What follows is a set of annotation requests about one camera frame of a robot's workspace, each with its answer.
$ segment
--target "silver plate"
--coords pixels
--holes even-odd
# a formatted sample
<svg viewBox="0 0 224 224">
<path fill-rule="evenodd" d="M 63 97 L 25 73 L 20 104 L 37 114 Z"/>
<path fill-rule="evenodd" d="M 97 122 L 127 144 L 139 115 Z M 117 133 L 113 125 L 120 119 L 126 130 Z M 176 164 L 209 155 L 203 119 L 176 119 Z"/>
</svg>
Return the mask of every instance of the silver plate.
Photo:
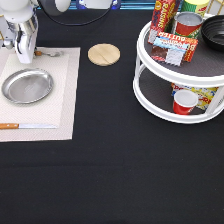
<svg viewBox="0 0 224 224">
<path fill-rule="evenodd" d="M 9 76 L 2 85 L 3 95 L 14 103 L 32 103 L 47 96 L 53 79 L 41 69 L 24 69 Z"/>
</svg>

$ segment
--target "wooden coaster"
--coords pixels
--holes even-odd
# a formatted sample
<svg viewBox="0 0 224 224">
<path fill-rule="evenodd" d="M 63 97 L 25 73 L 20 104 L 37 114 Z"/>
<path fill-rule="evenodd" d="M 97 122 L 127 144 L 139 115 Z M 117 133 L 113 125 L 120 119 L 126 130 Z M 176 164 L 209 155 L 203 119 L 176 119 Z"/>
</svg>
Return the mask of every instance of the wooden coaster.
<svg viewBox="0 0 224 224">
<path fill-rule="evenodd" d="M 120 58 L 120 51 L 111 44 L 97 44 L 89 49 L 89 60 L 100 66 L 112 65 Z"/>
</svg>

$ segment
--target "snack box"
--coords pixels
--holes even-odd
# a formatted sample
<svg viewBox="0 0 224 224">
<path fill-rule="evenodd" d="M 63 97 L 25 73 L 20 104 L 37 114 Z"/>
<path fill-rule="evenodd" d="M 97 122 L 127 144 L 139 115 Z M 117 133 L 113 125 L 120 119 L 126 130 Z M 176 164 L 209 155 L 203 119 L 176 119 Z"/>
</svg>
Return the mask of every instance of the snack box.
<svg viewBox="0 0 224 224">
<path fill-rule="evenodd" d="M 148 43 L 153 44 L 159 31 L 170 32 L 180 0 L 157 0 L 152 16 Z"/>
<path fill-rule="evenodd" d="M 213 87 L 213 88 L 196 88 L 196 87 L 189 87 L 189 86 L 184 86 L 184 85 L 180 85 L 180 84 L 175 84 L 172 83 L 171 84 L 173 91 L 172 91 L 172 96 L 174 96 L 174 94 L 181 90 L 181 89 L 187 89 L 190 90 L 194 93 L 198 94 L 198 104 L 196 107 L 202 109 L 202 110 L 206 110 L 209 106 L 209 104 L 212 101 L 212 98 L 214 97 L 215 93 L 218 90 L 218 87 Z"/>
<path fill-rule="evenodd" d="M 158 36 L 156 37 L 152 47 L 151 58 L 156 61 L 180 66 L 183 62 L 188 46 L 189 44 L 184 43 L 183 41 Z"/>
<path fill-rule="evenodd" d="M 189 44 L 187 52 L 184 56 L 184 61 L 191 62 L 194 52 L 196 50 L 196 47 L 198 45 L 198 40 L 192 39 L 192 38 L 187 38 L 187 37 L 182 37 L 182 36 L 177 36 L 177 35 L 165 33 L 165 32 L 159 32 L 158 36 Z"/>
</svg>

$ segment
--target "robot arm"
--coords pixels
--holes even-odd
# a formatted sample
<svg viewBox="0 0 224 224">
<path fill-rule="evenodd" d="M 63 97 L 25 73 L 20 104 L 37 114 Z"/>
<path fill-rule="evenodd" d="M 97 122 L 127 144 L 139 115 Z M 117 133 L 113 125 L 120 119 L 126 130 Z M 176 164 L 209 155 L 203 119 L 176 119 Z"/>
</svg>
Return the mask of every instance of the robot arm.
<svg viewBox="0 0 224 224">
<path fill-rule="evenodd" d="M 66 11 L 71 2 L 71 0 L 39 1 L 52 16 Z M 3 25 L 5 21 L 0 21 L 0 26 L 4 29 L 4 44 L 9 49 L 14 46 L 20 62 L 25 64 L 32 63 L 36 46 L 38 21 L 35 5 L 38 5 L 37 0 L 0 0 L 0 11 L 2 10 L 9 28 L 5 31 Z"/>
</svg>

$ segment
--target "white placemat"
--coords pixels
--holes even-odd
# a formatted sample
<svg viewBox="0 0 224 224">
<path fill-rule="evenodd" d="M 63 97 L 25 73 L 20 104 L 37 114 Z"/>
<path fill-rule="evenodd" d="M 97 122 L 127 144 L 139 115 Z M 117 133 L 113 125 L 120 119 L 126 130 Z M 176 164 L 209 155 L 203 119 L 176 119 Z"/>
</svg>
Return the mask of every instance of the white placemat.
<svg viewBox="0 0 224 224">
<path fill-rule="evenodd" d="M 57 129 L 0 130 L 0 141 L 37 141 L 72 139 L 76 86 L 79 66 L 79 48 L 38 48 L 43 52 L 63 51 L 60 57 L 43 55 L 24 65 L 14 51 L 0 50 L 0 86 L 12 73 L 25 68 L 40 68 L 54 79 L 52 92 L 44 99 L 27 105 L 9 102 L 0 95 L 0 123 L 47 123 Z"/>
</svg>

